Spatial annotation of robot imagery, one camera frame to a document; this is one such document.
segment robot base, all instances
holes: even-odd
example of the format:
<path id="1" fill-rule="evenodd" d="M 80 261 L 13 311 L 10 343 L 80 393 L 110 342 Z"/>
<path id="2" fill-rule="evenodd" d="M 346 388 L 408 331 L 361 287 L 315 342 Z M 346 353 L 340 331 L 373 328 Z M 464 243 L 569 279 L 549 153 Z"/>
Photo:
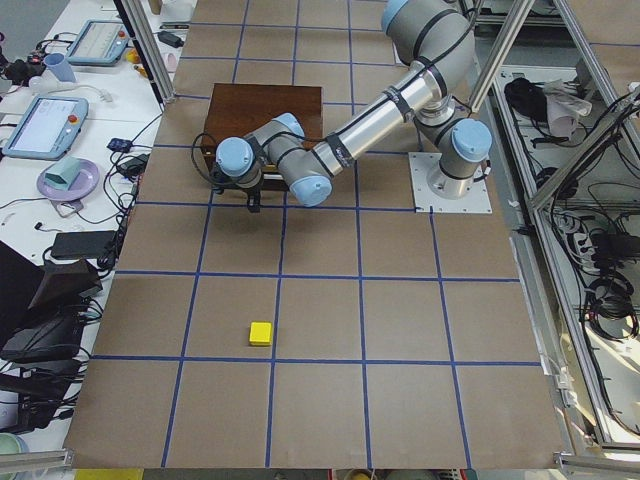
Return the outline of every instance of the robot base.
<path id="1" fill-rule="evenodd" d="M 433 210 L 434 213 L 492 213 L 484 180 L 473 183 L 467 195 L 457 200 L 448 200 L 435 194 L 427 184 L 427 175 L 439 160 L 439 153 L 409 153 L 416 212 L 429 213 Z"/>

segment grid line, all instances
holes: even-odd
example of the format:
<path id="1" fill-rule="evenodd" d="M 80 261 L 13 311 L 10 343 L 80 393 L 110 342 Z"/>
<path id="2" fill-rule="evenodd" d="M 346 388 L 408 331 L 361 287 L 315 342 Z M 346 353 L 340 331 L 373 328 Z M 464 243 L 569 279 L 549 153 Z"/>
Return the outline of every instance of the grid line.
<path id="1" fill-rule="evenodd" d="M 434 221 L 433 208 L 429 212 L 429 226 L 431 227 L 431 236 L 433 238 L 433 251 L 436 260 L 436 272 L 438 273 L 438 286 L 440 289 L 440 302 L 442 304 L 442 316 L 444 318 L 444 328 L 447 336 L 447 347 L 449 348 L 449 358 L 451 360 L 451 374 L 453 376 L 453 389 L 456 397 L 456 407 L 458 409 L 458 419 L 460 421 L 460 432 L 462 434 L 462 446 L 464 448 L 464 456 L 467 462 L 467 468 L 471 469 L 471 452 L 469 451 L 469 440 L 467 439 L 467 429 L 464 423 L 464 412 L 462 410 L 462 399 L 460 396 L 460 383 L 458 382 L 458 371 L 456 369 L 455 355 L 453 352 L 453 339 L 451 337 L 451 326 L 449 324 L 449 315 L 447 312 L 447 299 L 444 291 L 444 282 L 442 280 L 442 267 L 440 265 L 440 254 L 438 251 L 438 235 Z"/>
<path id="2" fill-rule="evenodd" d="M 213 197 L 213 190 L 211 191 L 210 194 L 210 199 Z M 202 240 L 200 242 L 200 251 L 198 253 L 198 263 L 197 263 L 197 267 L 196 267 L 196 271 L 194 273 L 194 280 L 193 280 L 193 289 L 191 291 L 191 299 L 189 301 L 189 310 L 187 313 L 187 319 L 186 319 L 186 323 L 185 323 L 185 327 L 184 327 L 184 334 L 182 337 L 182 348 L 180 350 L 180 356 L 184 357 L 187 353 L 187 343 L 189 341 L 189 329 L 191 327 L 191 319 L 193 317 L 193 310 L 195 307 L 195 303 L 196 303 L 196 296 L 198 293 L 198 283 L 200 280 L 200 276 L 199 276 L 199 271 L 202 267 L 202 259 L 204 257 L 204 250 L 205 250 L 205 246 L 207 243 L 207 233 L 209 231 L 209 220 L 211 218 L 211 211 L 212 211 L 213 205 L 209 205 L 209 207 L 207 208 L 207 215 L 205 217 L 205 223 L 204 223 L 204 229 L 202 232 Z M 167 464 L 167 458 L 169 456 L 169 448 L 171 447 L 171 435 L 173 433 L 173 423 L 175 420 L 175 414 L 176 414 L 176 409 L 178 407 L 178 397 L 180 395 L 180 383 L 182 381 L 182 368 L 184 366 L 184 361 L 183 360 L 179 360 L 178 363 L 178 371 L 176 373 L 176 381 L 175 381 L 175 385 L 173 388 L 173 398 L 171 401 L 171 410 L 169 412 L 169 421 L 167 423 L 167 433 L 165 436 L 165 443 L 164 443 L 164 449 L 162 452 L 162 461 L 161 461 L 161 466 L 164 468 Z"/>
<path id="3" fill-rule="evenodd" d="M 355 90 L 353 86 L 353 37 L 351 33 L 351 2 L 347 2 L 347 22 L 349 35 L 349 94 L 351 96 L 351 115 L 355 114 Z M 360 316 L 360 349 L 362 351 L 362 404 L 364 410 L 364 441 L 367 457 L 367 468 L 373 468 L 373 455 L 371 450 L 371 422 L 369 418 L 369 385 L 367 378 L 367 339 L 365 328 L 364 307 L 364 282 L 362 280 L 362 229 L 360 225 L 360 181 L 358 176 L 358 164 L 353 166 L 353 184 L 355 194 L 356 216 L 356 245 L 358 255 L 358 309 Z"/>
<path id="4" fill-rule="evenodd" d="M 283 193 L 283 202 L 287 202 L 287 194 Z M 282 211 L 282 230 L 280 235 L 280 259 L 278 260 L 278 273 L 282 275 L 282 266 L 284 263 L 284 241 L 287 233 L 287 210 Z M 273 345 L 271 347 L 271 368 L 269 372 L 269 403 L 267 406 L 267 439 L 264 454 L 264 466 L 269 468 L 271 465 L 271 437 L 273 428 L 273 404 L 275 402 L 275 382 L 276 382 L 276 356 L 278 347 L 278 325 L 280 322 L 280 299 L 282 292 L 282 276 L 278 278 L 276 284 L 276 301 L 275 312 L 273 318 Z"/>
<path id="5" fill-rule="evenodd" d="M 192 277 L 195 272 L 162 271 L 162 270 L 119 270 L 119 275 L 168 275 Z M 199 272 L 201 277 L 232 277 L 232 278 L 290 278 L 299 280 L 363 280 L 363 281 L 398 281 L 398 282 L 440 282 L 443 283 L 520 283 L 518 278 L 465 278 L 465 277 L 384 277 L 367 275 L 303 275 L 295 273 L 249 273 L 249 272 Z"/>
<path id="6" fill-rule="evenodd" d="M 481 361 L 481 360 L 399 360 L 399 359 L 344 359 L 344 358 L 260 358 L 260 357 L 206 357 L 171 355 L 111 355 L 96 354 L 92 360 L 121 362 L 184 362 L 184 363 L 276 363 L 303 365 L 425 365 L 456 367 L 541 367 L 542 362 L 531 361 Z"/>
<path id="7" fill-rule="evenodd" d="M 298 18 L 296 18 L 296 25 L 275 25 L 270 23 L 220 23 L 220 22 L 191 22 L 190 25 L 199 27 L 261 27 L 261 28 L 299 28 L 301 30 L 329 30 L 345 32 L 353 30 L 354 32 L 381 32 L 382 30 L 377 28 L 350 28 L 350 27 L 326 27 L 326 26 L 305 26 L 298 25 Z"/>

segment cable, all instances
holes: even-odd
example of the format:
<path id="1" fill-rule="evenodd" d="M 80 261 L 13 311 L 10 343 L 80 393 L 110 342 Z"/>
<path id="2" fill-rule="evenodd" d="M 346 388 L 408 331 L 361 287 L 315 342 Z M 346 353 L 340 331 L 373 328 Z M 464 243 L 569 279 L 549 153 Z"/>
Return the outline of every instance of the cable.
<path id="1" fill-rule="evenodd" d="M 4 205 L 0 206 L 0 210 L 2 210 L 3 208 L 7 208 L 10 207 L 11 205 L 13 205 L 14 203 L 18 203 L 18 202 L 37 202 L 39 200 L 48 200 L 47 197 L 40 197 L 40 198 L 16 198 L 15 200 L 11 200 L 9 203 L 5 203 Z"/>
<path id="2" fill-rule="evenodd" d="M 149 128 L 151 125 L 153 125 L 153 124 L 154 124 L 154 122 L 155 122 L 156 120 L 158 120 L 160 117 L 162 117 L 162 114 L 163 114 L 163 113 L 164 113 L 164 112 L 159 113 L 159 114 L 158 114 L 156 117 L 154 117 L 154 118 L 153 118 L 149 123 L 147 123 L 147 125 L 145 125 L 145 126 L 144 126 L 144 128 L 143 128 L 142 130 L 140 130 L 140 131 L 138 132 L 138 134 L 137 134 L 135 137 L 133 137 L 133 138 L 131 139 L 131 143 L 134 143 L 134 142 L 135 142 L 135 141 L 140 137 L 140 135 L 142 135 L 142 134 L 144 133 L 144 131 L 145 131 L 147 128 Z"/>
<path id="3" fill-rule="evenodd" d="M 90 223 L 91 225 L 100 225 L 101 223 L 108 222 L 109 220 L 117 217 L 119 215 L 119 212 L 116 212 L 113 215 L 108 216 L 107 218 L 103 218 L 102 220 L 89 220 L 88 218 L 83 217 L 78 211 L 76 211 L 75 214 L 83 221 Z"/>

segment black cable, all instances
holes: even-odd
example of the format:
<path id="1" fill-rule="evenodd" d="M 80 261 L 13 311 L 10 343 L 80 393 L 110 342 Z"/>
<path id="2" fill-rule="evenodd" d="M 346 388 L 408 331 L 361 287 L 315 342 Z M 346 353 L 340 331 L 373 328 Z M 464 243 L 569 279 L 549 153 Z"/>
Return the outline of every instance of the black cable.
<path id="1" fill-rule="evenodd" d="M 13 205 L 14 203 L 18 203 L 18 202 L 37 202 L 39 200 L 48 200 L 47 197 L 39 197 L 39 198 L 16 198 L 15 200 L 11 200 L 9 203 L 5 203 L 4 205 L 0 206 L 0 210 L 2 210 L 3 208 L 7 208 L 10 207 L 11 205 Z"/>
<path id="2" fill-rule="evenodd" d="M 451 98 L 453 98 L 459 105 L 461 105 L 462 107 L 464 107 L 467 112 L 467 118 L 469 118 L 471 116 L 471 114 L 473 113 L 473 110 L 471 109 L 471 106 L 469 106 L 469 104 L 464 103 L 462 100 L 460 100 L 458 97 L 456 97 L 455 95 L 451 95 Z"/>
<path id="3" fill-rule="evenodd" d="M 163 113 L 164 113 L 164 112 L 159 113 L 156 117 L 154 117 L 151 121 L 149 121 L 149 123 L 147 123 L 147 124 L 144 126 L 144 128 L 143 128 L 142 130 L 140 130 L 140 131 L 137 133 L 137 135 L 131 139 L 131 143 L 134 143 L 134 142 L 135 142 L 135 141 L 140 137 L 140 135 L 142 135 L 142 134 L 144 133 L 144 131 L 145 131 L 147 128 L 149 128 L 151 125 L 153 125 L 153 124 L 154 124 L 154 122 L 155 122 L 156 120 L 158 120 L 160 117 L 162 117 L 162 114 L 163 114 Z"/>
<path id="4" fill-rule="evenodd" d="M 75 214 L 80 217 L 83 221 L 90 223 L 91 225 L 100 225 L 101 223 L 108 222 L 109 220 L 118 216 L 119 212 L 114 213 L 113 215 L 108 216 L 107 218 L 103 218 L 102 220 L 89 220 L 86 217 L 83 217 L 80 212 L 76 211 Z"/>

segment electronic device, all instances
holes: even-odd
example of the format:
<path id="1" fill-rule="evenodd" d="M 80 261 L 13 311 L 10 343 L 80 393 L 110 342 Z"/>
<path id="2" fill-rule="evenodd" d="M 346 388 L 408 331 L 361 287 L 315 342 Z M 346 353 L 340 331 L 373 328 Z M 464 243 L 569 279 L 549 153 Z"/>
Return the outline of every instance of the electronic device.
<path id="1" fill-rule="evenodd" d="M 71 148 L 87 117 L 84 98 L 36 96 L 2 148 L 8 157 L 57 160 Z"/>
<path id="2" fill-rule="evenodd" d="M 44 270 L 0 241 L 0 346 L 24 326 Z"/>
<path id="3" fill-rule="evenodd" d="M 87 21 L 67 53 L 71 65 L 110 67 L 117 63 L 127 44 L 129 34 L 122 22 Z"/>
<path id="4" fill-rule="evenodd" d="M 158 33 L 158 40 L 174 48 L 178 48 L 184 45 L 184 40 L 182 40 L 179 36 L 167 31 Z"/>
<path id="5" fill-rule="evenodd" d="M 58 260 L 101 258 L 109 252 L 115 235 L 115 230 L 57 233 L 51 257 Z"/>
<path id="6" fill-rule="evenodd" d="M 24 365 L 10 373 L 0 374 L 0 390 L 17 394 L 17 412 L 12 425 L 3 425 L 0 432 L 27 433 L 36 428 L 46 428 L 78 374 L 82 363 L 78 360 Z M 61 418 L 71 416 L 71 407 Z"/>
<path id="7" fill-rule="evenodd" d="M 75 357 L 84 330 L 80 310 L 63 309 L 37 327 L 20 330 L 0 350 L 0 358 L 14 364 L 29 364 Z"/>

